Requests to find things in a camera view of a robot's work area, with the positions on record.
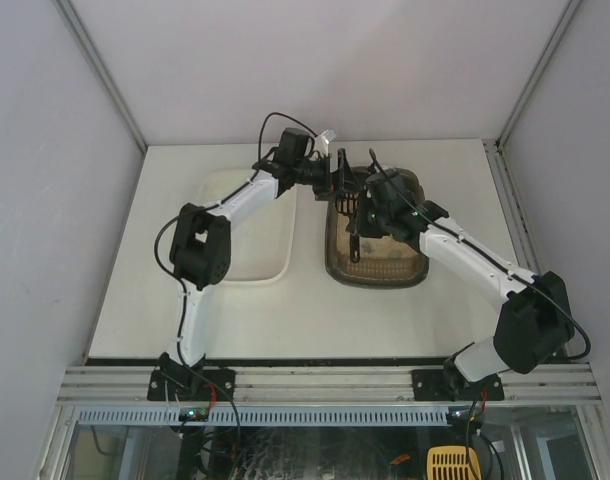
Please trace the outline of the black slotted litter scoop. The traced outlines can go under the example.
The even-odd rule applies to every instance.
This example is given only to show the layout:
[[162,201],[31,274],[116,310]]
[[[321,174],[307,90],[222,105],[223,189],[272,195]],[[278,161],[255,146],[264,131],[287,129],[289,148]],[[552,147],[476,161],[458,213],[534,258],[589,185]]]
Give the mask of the black slotted litter scoop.
[[339,192],[334,201],[337,213],[336,239],[344,238],[347,243],[347,256],[351,263],[359,263],[361,259],[360,235],[353,221],[358,210],[359,194],[351,191]]

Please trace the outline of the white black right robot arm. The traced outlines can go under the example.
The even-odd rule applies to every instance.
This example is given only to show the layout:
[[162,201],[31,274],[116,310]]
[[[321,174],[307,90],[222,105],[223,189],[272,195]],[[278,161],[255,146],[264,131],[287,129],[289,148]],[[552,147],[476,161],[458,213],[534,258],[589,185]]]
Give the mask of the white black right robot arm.
[[574,336],[560,276],[538,275],[497,255],[438,204],[416,202],[394,169],[364,181],[355,228],[362,236],[389,236],[437,261],[477,287],[497,311],[490,336],[464,346],[444,363],[445,382],[455,394],[504,371],[528,374]]

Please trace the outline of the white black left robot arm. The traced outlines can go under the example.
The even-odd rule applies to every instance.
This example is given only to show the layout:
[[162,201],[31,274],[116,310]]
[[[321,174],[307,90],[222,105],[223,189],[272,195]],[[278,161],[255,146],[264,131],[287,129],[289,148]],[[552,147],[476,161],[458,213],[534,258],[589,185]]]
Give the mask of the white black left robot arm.
[[258,158],[251,176],[234,191],[211,205],[185,204],[157,234],[155,261],[181,289],[176,333],[159,357],[159,369],[172,383],[187,388],[203,368],[205,308],[229,271],[232,231],[296,185],[311,187],[318,201],[357,189],[343,149],[332,163],[329,144],[335,138],[332,130],[315,135],[285,129],[278,145]]

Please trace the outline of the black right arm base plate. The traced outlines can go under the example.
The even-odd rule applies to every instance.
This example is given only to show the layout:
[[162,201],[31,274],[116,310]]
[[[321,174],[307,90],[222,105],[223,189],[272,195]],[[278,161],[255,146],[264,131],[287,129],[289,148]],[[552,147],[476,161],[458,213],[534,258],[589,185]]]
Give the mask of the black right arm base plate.
[[442,369],[414,369],[411,381],[415,401],[472,401],[477,394],[486,394],[491,401],[502,401],[505,393],[501,379],[492,375],[477,382],[452,378]]

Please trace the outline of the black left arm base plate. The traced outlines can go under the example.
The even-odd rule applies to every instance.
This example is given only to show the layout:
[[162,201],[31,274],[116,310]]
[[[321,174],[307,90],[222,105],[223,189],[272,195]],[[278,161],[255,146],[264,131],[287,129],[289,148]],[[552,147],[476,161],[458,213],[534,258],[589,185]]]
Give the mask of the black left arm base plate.
[[236,372],[231,369],[208,369],[195,373],[185,371],[172,375],[161,369],[152,372],[149,380],[147,400],[163,402],[164,400],[193,401],[227,401],[234,392]]

